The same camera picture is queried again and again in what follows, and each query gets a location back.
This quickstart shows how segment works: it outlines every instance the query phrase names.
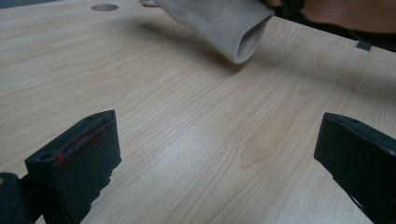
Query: table surface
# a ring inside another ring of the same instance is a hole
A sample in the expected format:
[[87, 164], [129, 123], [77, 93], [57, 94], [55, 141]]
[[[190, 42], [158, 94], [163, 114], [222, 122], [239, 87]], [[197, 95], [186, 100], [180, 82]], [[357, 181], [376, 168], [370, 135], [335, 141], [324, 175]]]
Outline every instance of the table surface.
[[115, 109], [122, 163], [83, 223], [370, 223], [313, 153], [325, 112], [396, 136], [395, 53], [273, 18], [235, 65], [159, 8], [99, 3], [0, 10], [2, 172]]

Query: black plastic object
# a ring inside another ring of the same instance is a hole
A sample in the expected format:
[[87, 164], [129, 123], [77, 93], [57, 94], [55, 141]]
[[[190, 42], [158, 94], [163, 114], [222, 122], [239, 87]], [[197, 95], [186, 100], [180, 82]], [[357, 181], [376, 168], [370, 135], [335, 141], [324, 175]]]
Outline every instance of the black plastic object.
[[21, 181], [1, 175], [10, 175], [0, 186], [1, 222], [23, 223], [8, 217], [26, 217], [27, 209], [32, 222], [43, 215], [48, 224], [80, 223], [120, 161], [115, 112], [81, 120], [25, 160], [29, 174]]
[[370, 51], [372, 45], [364, 41], [358, 40], [355, 46], [357, 49], [364, 49]]
[[374, 223], [396, 223], [396, 140], [355, 119], [326, 113], [315, 159]]
[[304, 8], [304, 0], [282, 0], [282, 10], [285, 16], [292, 15]]

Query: hole in table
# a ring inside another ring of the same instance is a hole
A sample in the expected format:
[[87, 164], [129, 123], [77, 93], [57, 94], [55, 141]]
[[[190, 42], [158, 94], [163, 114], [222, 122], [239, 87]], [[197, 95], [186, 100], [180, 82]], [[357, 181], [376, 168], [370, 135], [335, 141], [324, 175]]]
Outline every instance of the hole in table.
[[98, 4], [91, 7], [94, 11], [114, 11], [119, 8], [117, 5], [113, 4]]

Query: hand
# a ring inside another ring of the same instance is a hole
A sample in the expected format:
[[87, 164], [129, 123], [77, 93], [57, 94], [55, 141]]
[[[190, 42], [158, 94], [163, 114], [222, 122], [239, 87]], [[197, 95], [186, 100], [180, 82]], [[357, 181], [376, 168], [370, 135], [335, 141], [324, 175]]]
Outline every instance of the hand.
[[[266, 0], [273, 7], [281, 0]], [[395, 0], [305, 0], [302, 13], [314, 22], [371, 33], [396, 33]]]

